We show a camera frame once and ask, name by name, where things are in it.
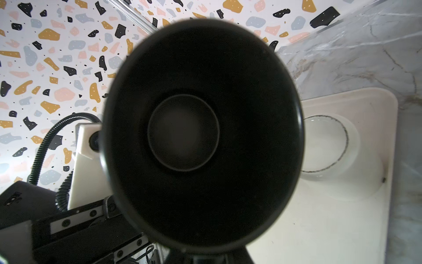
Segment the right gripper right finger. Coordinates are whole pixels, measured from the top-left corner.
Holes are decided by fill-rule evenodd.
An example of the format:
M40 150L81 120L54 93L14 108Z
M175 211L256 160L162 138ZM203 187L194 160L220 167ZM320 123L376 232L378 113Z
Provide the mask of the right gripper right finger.
M227 254L228 264L254 264L245 246Z

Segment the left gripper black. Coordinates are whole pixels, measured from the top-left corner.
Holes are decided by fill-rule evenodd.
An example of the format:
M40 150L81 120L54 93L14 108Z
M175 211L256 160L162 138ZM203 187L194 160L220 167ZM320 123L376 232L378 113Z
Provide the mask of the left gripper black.
M151 245L123 216L113 196L32 225L37 264L134 264Z

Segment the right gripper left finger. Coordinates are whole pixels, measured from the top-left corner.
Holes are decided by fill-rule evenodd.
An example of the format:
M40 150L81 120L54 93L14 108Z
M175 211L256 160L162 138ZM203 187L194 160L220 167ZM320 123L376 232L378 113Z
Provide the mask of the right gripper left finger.
M193 259L185 253L171 250L166 257L164 264L193 264Z

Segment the black mug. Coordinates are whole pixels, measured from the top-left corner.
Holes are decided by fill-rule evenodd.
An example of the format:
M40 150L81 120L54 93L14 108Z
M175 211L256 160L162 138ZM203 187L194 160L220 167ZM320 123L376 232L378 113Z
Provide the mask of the black mug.
M166 26L121 65L105 103L101 162L118 207L191 254L239 249L287 206L304 127L274 51L216 19Z

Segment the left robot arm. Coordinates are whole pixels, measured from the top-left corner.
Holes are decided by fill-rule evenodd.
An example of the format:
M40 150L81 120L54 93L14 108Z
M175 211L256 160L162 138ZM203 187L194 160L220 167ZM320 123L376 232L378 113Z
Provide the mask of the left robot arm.
M16 182L1 194L1 263L135 264L151 250L112 196L60 212L55 192Z

